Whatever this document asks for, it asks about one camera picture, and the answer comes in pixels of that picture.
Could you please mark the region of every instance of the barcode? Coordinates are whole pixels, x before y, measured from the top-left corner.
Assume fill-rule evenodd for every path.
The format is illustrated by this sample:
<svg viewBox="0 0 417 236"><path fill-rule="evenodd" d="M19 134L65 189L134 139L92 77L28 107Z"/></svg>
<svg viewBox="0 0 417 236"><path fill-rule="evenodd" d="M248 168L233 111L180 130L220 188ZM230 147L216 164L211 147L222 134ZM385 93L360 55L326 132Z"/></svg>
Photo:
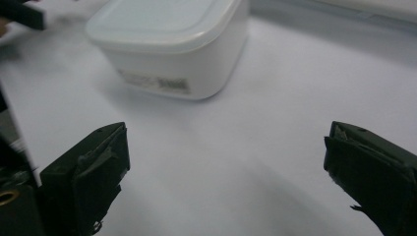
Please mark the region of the barcode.
<svg viewBox="0 0 417 236"><path fill-rule="evenodd" d="M158 78L157 82L159 84L160 89L175 89L181 90L184 92L188 92L188 84L186 79L175 79L175 80L167 80L164 78Z"/></svg>

